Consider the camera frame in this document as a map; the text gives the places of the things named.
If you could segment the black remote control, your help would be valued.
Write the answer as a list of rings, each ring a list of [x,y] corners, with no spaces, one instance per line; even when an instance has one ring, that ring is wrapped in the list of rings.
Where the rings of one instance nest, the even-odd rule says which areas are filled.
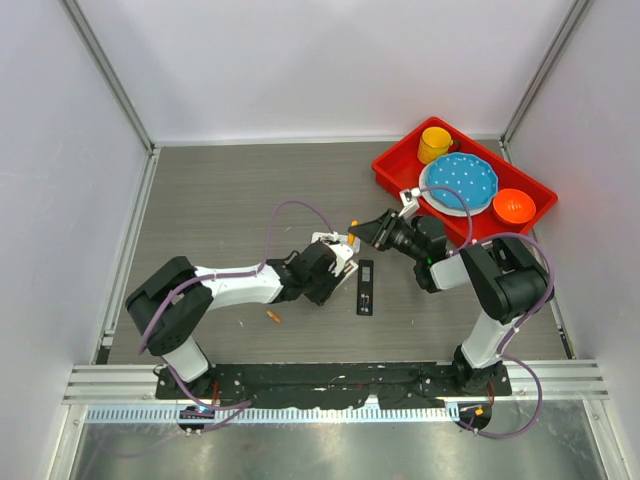
[[[373,315],[374,262],[360,259],[358,262],[356,314]]]

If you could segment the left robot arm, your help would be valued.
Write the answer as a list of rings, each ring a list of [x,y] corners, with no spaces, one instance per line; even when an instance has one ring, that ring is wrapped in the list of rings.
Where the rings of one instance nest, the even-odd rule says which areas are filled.
[[[196,267],[178,256],[130,294],[125,308],[144,348],[173,369],[187,396],[200,399],[213,385],[211,364],[193,338],[206,313],[243,304],[291,302],[301,296],[322,306],[356,271],[353,257],[358,251],[342,238],[327,237],[286,258],[251,267]]]

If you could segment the white remote with orange batteries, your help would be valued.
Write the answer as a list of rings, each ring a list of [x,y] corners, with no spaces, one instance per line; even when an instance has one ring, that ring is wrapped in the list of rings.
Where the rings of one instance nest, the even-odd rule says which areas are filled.
[[[335,289],[343,285],[351,276],[353,276],[358,270],[358,264],[354,260],[349,260],[341,273],[336,277]]]

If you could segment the orange handle screwdriver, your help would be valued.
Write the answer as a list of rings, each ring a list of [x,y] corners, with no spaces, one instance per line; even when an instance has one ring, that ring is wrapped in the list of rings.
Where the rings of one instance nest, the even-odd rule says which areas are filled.
[[[357,220],[352,220],[351,225],[348,229],[347,242],[349,245],[354,246],[357,240],[357,237],[351,233],[351,228],[357,226],[359,222]]]

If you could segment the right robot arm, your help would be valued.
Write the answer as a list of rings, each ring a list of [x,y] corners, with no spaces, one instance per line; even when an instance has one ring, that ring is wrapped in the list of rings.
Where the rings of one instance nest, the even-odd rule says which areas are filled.
[[[489,385],[517,322],[552,292],[550,274],[513,236],[450,253],[441,220],[417,216],[407,221],[392,209],[375,220],[350,226],[348,233],[378,251],[394,249],[413,259],[416,282],[429,293],[465,284],[473,287],[481,312],[451,364],[453,386],[465,395]]]

